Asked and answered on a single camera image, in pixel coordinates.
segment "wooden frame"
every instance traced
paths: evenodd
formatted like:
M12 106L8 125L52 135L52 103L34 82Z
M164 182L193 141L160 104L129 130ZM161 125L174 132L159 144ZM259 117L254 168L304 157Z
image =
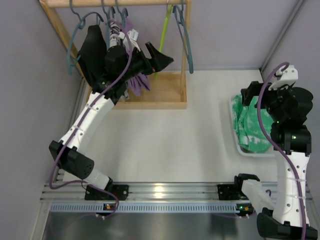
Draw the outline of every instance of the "wooden frame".
M64 23L62 22L56 8L68 8L69 0L39 0L46 15L51 21L54 29L61 38L65 48L68 49L71 39ZM192 0L183 0L185 3L185 24L189 30ZM100 7L101 0L72 0L74 7ZM181 0L118 0L120 6L143 6L143 5L179 5ZM106 7L115 6L115 0L104 0ZM72 45L71 56L76 57L78 50ZM126 102L119 101L116 109L186 109L187 108L187 86L186 86L186 64L187 56L183 51L181 73L160 72L157 80L151 75L151 91L142 90L140 97L130 94ZM82 76L80 66L76 65Z

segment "plastic container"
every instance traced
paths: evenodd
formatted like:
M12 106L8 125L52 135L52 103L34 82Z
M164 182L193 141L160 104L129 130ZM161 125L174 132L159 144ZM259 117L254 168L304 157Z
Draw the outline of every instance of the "plastic container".
M234 130L234 110L232 108L232 101L235 98L236 95L233 95L230 99L229 99L229 110L230 110L230 117L231 117L231 124L232 124L232 131L233 131L233 136L234 136L234 140L235 140L235 145L236 145L236 149L238 150L238 152L246 157L254 157L254 158L274 158L275 157L275 153L274 153L274 148L271 146L265 153L254 153L254 152L250 152L246 149L244 149L243 147L241 147L239 145L239 138L237 136L236 131Z

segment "hanging rod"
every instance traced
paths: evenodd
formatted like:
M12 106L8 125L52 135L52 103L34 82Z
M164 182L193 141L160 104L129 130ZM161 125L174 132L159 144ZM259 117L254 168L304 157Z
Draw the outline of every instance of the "hanging rod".
M40 0L45 2L49 8L68 8L69 0ZM179 5L181 0L118 0L120 6L146 6L146 5ZM100 7L101 0L72 0L74 7ZM106 7L115 6L115 0L104 0Z

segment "teal hanger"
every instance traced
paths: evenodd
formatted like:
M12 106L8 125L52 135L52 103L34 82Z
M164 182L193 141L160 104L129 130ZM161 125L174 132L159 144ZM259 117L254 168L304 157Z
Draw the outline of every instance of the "teal hanger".
M186 55L186 59L187 59L188 64L189 64L189 72L191 74L193 74L194 73L194 60L192 58L188 30L187 30L186 22L185 22L185 19L184 19L184 1L181 0L181 9L179 8L178 5L174 5L172 12L174 13L175 21L176 21L176 24L177 24L178 29L179 29L179 33L180 33L180 36L181 36L181 40L182 40L184 52L185 52L185 55ZM184 31L184 35L185 35L185 41L184 41L184 36L182 34L180 25L183 26L183 31Z
M102 16L97 13L96 11L92 11L92 12L89 12L87 13L86 15L83 16L83 18L80 17L79 13L75 12L75 10L73 9L73 5L72 5L72 0L69 0L69 6L70 6L70 9L71 11L78 16L79 18L79 23L76 25L75 29L73 30L73 33L71 35L71 39L69 41L69 46L68 46L68 51L67 51L67 54L66 54L66 67L67 67L67 70L68 70L68 73L69 75L72 74L72 68L74 66L76 66L77 62L79 61L80 59L80 55L77 57L77 58L74 58L74 57L71 57L71 48L72 48L72 45L73 45L73 42L74 42L74 39L76 37L76 34L77 34L77 31L80 29L84 29L84 27L86 26L86 18L91 15L91 14L96 14L96 24L99 25L100 22L103 22L104 19L102 18Z
M115 7L118 13L121 15L121 25L124 28L126 26L126 17L128 17L128 10L124 7L121 12L118 5L118 0L115 0Z
M106 16L106 23L105 23L105 26L106 26L106 37L105 37L105 43L106 43L106 49L108 50L109 47L110 47L110 28L109 28L109 25L108 25L108 21L111 19L111 15L112 15L112 18L114 19L115 18L115 13L116 13L116 10L114 9L113 6L109 7L108 8L108 12L106 12L106 9L105 9L105 3L104 3L104 0L101 0L101 5L102 5L102 10Z

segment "black bracket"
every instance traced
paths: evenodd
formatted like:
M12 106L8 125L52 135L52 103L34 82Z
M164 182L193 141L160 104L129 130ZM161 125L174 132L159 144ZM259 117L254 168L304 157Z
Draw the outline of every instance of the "black bracket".
M246 195L241 191L241 188L244 180L249 179L260 182L260 179L256 175L239 173L238 176L234 176L234 184L218 184L219 200L248 200Z
M273 211L265 207L262 209L262 212L258 214L256 225L261 237L282 240L301 239L302 227L290 226L290 222L284 222L284 224L281 224L278 221L274 220L272 215ZM307 225L305 239L318 239L318 231L313 227Z
M129 195L129 185L113 184L108 191L114 194L119 199L119 201L125 201ZM87 201L114 200L112 196L98 191L90 185L86 186L84 199Z

